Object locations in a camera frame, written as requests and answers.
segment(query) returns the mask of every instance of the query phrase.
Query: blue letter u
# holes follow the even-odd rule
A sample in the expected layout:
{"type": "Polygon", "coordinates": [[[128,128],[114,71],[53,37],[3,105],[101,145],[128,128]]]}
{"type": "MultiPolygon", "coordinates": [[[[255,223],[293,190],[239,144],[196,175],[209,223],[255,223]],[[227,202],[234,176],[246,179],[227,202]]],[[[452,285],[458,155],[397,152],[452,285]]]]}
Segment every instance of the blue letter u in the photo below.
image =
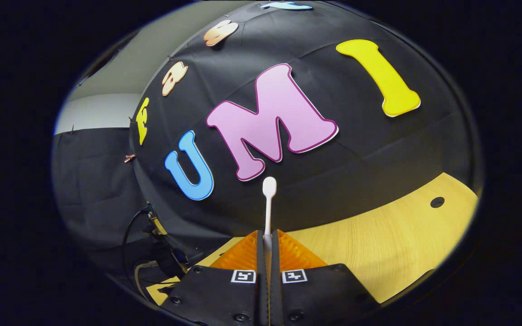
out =
{"type": "Polygon", "coordinates": [[[191,200],[203,200],[207,198],[211,192],[213,192],[215,181],[213,180],[211,169],[209,169],[207,162],[205,162],[201,152],[198,151],[197,145],[194,143],[194,131],[190,130],[180,138],[179,149],[187,153],[188,158],[193,163],[195,169],[197,169],[198,176],[201,180],[197,184],[190,183],[183,169],[180,167],[178,161],[179,156],[176,154],[176,151],[171,151],[166,156],[164,166],[170,171],[172,177],[174,177],[174,181],[176,181],[180,190],[182,190],[188,198],[191,198],[191,200]]]}

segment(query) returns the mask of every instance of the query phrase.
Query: letter m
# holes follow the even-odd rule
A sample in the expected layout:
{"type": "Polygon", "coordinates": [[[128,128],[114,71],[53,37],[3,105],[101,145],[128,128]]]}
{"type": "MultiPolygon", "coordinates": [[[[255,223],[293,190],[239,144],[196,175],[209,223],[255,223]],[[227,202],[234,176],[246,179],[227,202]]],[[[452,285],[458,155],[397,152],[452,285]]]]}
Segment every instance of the letter m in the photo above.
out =
{"type": "Polygon", "coordinates": [[[281,161],[279,121],[290,139],[288,149],[303,153],[331,140],[338,133],[332,120],[324,119],[291,77],[291,66],[277,64],[255,80],[257,113],[223,101],[207,117],[237,163],[237,178],[251,180],[265,170],[263,160],[251,155],[245,143],[274,162],[281,161]]]}

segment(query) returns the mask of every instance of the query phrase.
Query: white wall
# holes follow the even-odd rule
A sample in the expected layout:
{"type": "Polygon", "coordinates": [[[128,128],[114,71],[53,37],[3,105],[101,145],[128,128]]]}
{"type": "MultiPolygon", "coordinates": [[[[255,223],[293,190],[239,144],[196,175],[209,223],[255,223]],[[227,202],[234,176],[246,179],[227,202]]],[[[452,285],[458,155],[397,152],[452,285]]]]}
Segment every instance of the white wall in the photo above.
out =
{"type": "Polygon", "coordinates": [[[66,102],[54,134],[93,128],[129,128],[142,94],[102,94],[66,102]]]}

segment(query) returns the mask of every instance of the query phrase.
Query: black cable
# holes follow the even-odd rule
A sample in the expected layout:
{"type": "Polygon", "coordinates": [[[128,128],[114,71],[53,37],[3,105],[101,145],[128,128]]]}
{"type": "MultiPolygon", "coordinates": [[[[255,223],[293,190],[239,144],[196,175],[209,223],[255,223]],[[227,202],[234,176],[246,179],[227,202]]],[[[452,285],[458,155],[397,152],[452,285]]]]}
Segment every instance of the black cable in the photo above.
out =
{"type": "Polygon", "coordinates": [[[126,232],[124,232],[124,237],[122,238],[122,272],[124,272],[124,275],[130,282],[130,285],[132,285],[133,288],[136,288],[136,285],[134,282],[132,282],[132,279],[128,275],[128,272],[126,271],[126,241],[128,240],[128,234],[130,233],[130,230],[132,229],[132,223],[136,220],[137,217],[141,215],[141,213],[148,213],[148,211],[143,208],[139,210],[134,217],[130,220],[130,223],[128,223],[128,227],[126,227],[126,232]]]}

